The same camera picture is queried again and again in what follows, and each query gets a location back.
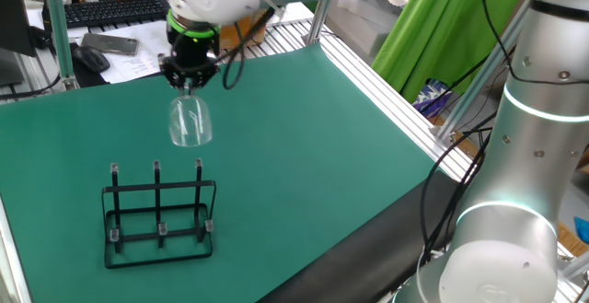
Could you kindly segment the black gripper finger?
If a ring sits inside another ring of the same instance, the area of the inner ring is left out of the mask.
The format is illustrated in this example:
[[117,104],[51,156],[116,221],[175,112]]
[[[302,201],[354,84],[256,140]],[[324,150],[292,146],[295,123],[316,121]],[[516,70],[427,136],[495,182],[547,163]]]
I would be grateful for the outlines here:
[[158,55],[158,66],[161,75],[166,78],[167,83],[179,93],[184,93],[186,77],[179,69],[174,67],[172,58],[160,53]]
[[202,68],[188,73],[188,94],[194,95],[197,89],[204,87],[218,72],[218,64],[205,64]]

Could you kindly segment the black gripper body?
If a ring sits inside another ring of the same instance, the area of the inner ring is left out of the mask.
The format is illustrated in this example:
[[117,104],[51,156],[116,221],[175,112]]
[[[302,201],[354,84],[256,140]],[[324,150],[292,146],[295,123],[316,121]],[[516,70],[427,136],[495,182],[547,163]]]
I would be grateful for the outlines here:
[[196,72],[216,66],[219,54],[219,35],[214,33],[206,37],[190,37],[176,33],[170,35],[173,61],[181,72]]

